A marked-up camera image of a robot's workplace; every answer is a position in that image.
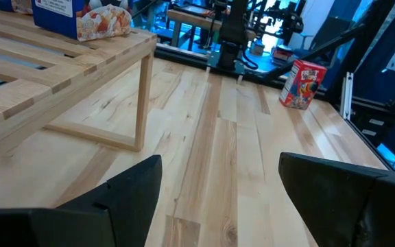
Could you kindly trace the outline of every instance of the cable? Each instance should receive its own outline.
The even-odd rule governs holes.
[[[259,68],[257,63],[255,63],[254,61],[252,61],[251,59],[249,59],[246,56],[246,49],[243,49],[242,54],[243,54],[243,57],[246,59],[247,62],[243,61],[240,58],[237,59],[238,61],[242,62],[249,69],[256,70],[256,69]]]
[[[204,49],[208,49],[209,47],[211,47],[211,43],[213,42],[213,26],[214,26],[214,21],[216,19],[216,8],[213,8],[214,10],[214,16],[213,16],[213,20],[211,20],[211,26],[210,26],[210,32],[208,33],[208,36],[206,37],[206,42],[205,45],[203,46]]]
[[[158,0],[153,0],[151,1],[149,4],[147,4],[146,6],[144,6],[142,9],[140,9],[137,13],[132,15],[132,19],[134,17],[136,17],[137,15],[141,14],[142,12],[144,12],[146,9],[148,9],[150,6],[154,5],[156,2],[158,2]]]

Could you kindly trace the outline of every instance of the wood grain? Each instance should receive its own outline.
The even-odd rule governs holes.
[[[35,34],[4,24],[0,24],[0,36],[30,45],[56,50],[70,56],[79,56],[90,50],[88,47],[82,45],[74,45],[57,38]]]
[[[153,52],[141,60],[140,87],[138,89],[138,108],[136,110],[135,148],[141,150],[145,141],[147,108],[149,107],[150,82],[152,81]]]
[[[25,110],[34,103],[30,96],[0,89],[0,111],[5,119]]]
[[[217,119],[199,245],[237,247],[236,123]]]
[[[56,54],[44,49],[27,46],[22,43],[0,38],[0,54],[28,61],[44,67],[51,67],[55,64],[73,64],[73,59]]]
[[[84,124],[55,120],[47,123],[44,128],[69,134],[74,137],[83,138],[89,141],[100,142],[117,148],[136,151],[136,148],[134,147],[134,139],[132,137],[91,126],[86,126]]]
[[[23,139],[34,131],[42,128],[45,124],[56,118],[62,112],[77,104],[80,100],[89,96],[99,87],[119,75],[123,68],[129,67],[145,55],[144,47],[133,49],[128,53],[129,57],[121,56],[108,66],[102,67],[82,80],[73,82],[70,86],[62,89],[59,93],[46,97],[11,117],[11,121],[0,124],[0,154],[16,147]]]
[[[82,173],[68,186],[54,206],[58,207],[95,188],[116,158],[116,150],[100,146]]]
[[[63,82],[57,82],[48,80],[52,78],[46,71],[41,71],[39,69],[27,67],[20,64],[15,64],[13,62],[8,62],[5,60],[0,60],[0,80],[11,82],[16,79],[25,79],[45,86],[55,87],[59,86]]]
[[[99,46],[91,44],[91,43],[87,43],[87,42],[83,43],[83,42],[80,42],[80,41],[75,40],[73,38],[69,38],[69,37],[63,36],[61,34],[57,34],[54,32],[44,30],[44,29],[36,26],[34,24],[34,22],[32,22],[32,17],[29,15],[26,15],[26,14],[17,14],[17,13],[0,11],[0,24],[4,24],[7,26],[11,26],[11,27],[16,27],[21,30],[27,30],[29,32],[33,32],[35,34],[40,34],[40,35],[47,36],[47,37],[58,38],[60,40],[64,40],[64,41],[71,43],[71,44],[83,45],[83,46],[90,47],[93,49],[99,48]]]
[[[25,97],[32,98],[35,102],[38,102],[52,94],[51,87],[22,79],[3,84],[0,86],[0,89],[24,95]]]
[[[208,83],[206,98],[187,162],[187,170],[181,182],[180,193],[176,198],[174,214],[176,217],[194,222],[199,222],[203,209],[218,111],[215,106],[219,105],[222,77],[211,74]]]
[[[197,247],[200,224],[166,215],[163,247]]]
[[[120,58],[111,63],[116,78],[94,72],[88,92],[103,85],[98,80],[110,82],[58,120],[134,132],[140,64],[118,72],[123,64]],[[68,104],[88,92],[68,92]],[[314,247],[278,175],[280,153],[385,168],[330,105],[313,100],[307,110],[290,109],[279,94],[154,59],[141,152],[39,130],[0,157],[0,208],[54,207],[161,154],[163,179],[147,247]]]

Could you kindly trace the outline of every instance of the small box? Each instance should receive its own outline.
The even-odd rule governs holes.
[[[323,66],[303,60],[295,60],[285,87],[281,91],[281,104],[306,110],[320,87],[326,72],[327,69]]]
[[[291,47],[285,45],[277,45],[272,49],[272,59],[276,63],[286,63],[293,54],[294,51],[292,51]]]
[[[32,0],[0,0],[0,10],[32,14]]]
[[[34,23],[79,41],[130,33],[128,0],[32,0]]]
[[[261,40],[256,40],[251,43],[250,52],[254,55],[262,56],[265,51],[265,45],[261,42]]]

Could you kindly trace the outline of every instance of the table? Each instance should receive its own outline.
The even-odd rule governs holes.
[[[50,130],[139,151],[144,146],[156,35],[133,29],[127,36],[79,42],[34,25],[31,16],[0,11],[0,154],[35,131]],[[53,121],[141,60],[135,138],[80,123]]]
[[[173,40],[171,42],[171,45],[174,47],[178,46],[180,29],[181,29],[181,25],[183,23],[192,25],[194,27],[200,27],[205,30],[210,30],[210,28],[211,28],[211,19],[210,18],[204,18],[204,17],[193,15],[193,14],[187,14],[187,13],[177,11],[177,10],[169,10],[167,12],[167,16],[169,17],[169,19],[171,21],[175,21],[175,28],[173,31]],[[221,26],[222,26],[221,21],[215,21],[213,24],[213,31],[219,31]],[[247,30],[247,34],[248,34],[249,40],[253,40],[256,36],[256,34],[251,30]]]

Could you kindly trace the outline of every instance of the wooden floor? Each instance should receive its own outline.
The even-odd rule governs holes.
[[[134,133],[139,65],[62,119]],[[325,102],[155,59],[142,152],[41,130],[0,158],[1,207],[54,207],[151,154],[163,181],[146,246],[315,246],[278,176],[281,152],[383,168]]]

